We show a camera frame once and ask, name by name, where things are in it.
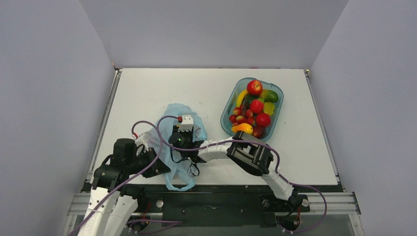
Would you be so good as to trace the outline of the orange yellow fake fruit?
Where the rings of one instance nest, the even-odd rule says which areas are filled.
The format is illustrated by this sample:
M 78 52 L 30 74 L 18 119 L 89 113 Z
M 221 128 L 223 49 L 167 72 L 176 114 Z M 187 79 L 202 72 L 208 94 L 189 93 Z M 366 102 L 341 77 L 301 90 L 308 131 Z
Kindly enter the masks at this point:
M 253 127 L 248 123 L 241 123 L 231 128 L 231 131 L 237 133 L 238 131 L 245 132 L 249 135 L 253 133 Z

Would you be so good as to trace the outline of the red fake apple from bag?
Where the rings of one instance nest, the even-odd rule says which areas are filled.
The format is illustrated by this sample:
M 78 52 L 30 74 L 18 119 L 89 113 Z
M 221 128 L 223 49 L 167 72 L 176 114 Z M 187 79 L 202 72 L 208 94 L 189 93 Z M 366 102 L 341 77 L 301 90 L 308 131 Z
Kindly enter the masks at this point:
M 263 91 L 263 85 L 259 80 L 254 79 L 247 84 L 246 90 L 248 94 L 258 96 Z

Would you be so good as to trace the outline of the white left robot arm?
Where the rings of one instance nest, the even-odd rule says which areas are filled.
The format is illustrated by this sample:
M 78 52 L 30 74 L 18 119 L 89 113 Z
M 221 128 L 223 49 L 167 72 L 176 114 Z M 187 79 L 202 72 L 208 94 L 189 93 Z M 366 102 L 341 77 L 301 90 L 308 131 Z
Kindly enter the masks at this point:
M 135 211 L 149 209 L 145 188 L 130 180 L 169 173 L 170 168 L 156 156 L 155 149 L 142 138 L 117 139 L 112 153 L 93 173 L 88 208 L 73 234 L 118 236 Z

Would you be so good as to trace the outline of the light blue plastic bag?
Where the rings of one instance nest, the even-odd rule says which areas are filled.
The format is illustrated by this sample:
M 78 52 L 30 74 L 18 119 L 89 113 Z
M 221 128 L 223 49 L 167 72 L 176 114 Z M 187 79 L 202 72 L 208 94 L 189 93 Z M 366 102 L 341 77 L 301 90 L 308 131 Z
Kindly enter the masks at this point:
M 192 141 L 205 141 L 207 140 L 207 132 L 204 128 L 202 118 L 194 112 L 189 106 L 179 103 L 169 104 L 163 114 L 164 116 L 183 116 L 191 115 L 194 121 L 194 131 Z M 160 122 L 159 130 L 165 141 L 171 136 L 174 126 L 174 119 L 165 118 Z M 191 170 L 186 166 L 190 164 L 190 161 L 183 161 L 178 163 L 180 154 L 177 151 L 173 152 L 173 158 L 170 156 L 170 148 L 166 145 L 163 146 L 162 152 L 159 156 L 165 165 L 167 165 L 171 171 L 164 174 L 166 187 L 169 190 L 174 191 L 186 191 L 195 185 L 195 180 L 191 174 Z

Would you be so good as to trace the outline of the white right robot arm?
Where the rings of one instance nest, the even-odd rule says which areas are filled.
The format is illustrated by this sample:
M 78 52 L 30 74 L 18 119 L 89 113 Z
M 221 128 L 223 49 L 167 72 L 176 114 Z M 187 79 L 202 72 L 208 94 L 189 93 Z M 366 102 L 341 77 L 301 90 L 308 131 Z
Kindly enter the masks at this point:
M 278 152 L 243 131 L 217 142 L 193 141 L 187 132 L 174 131 L 167 145 L 182 158 L 196 163 L 230 159 L 248 174 L 261 177 L 282 209 L 290 210 L 297 204 L 293 185 L 280 174 Z

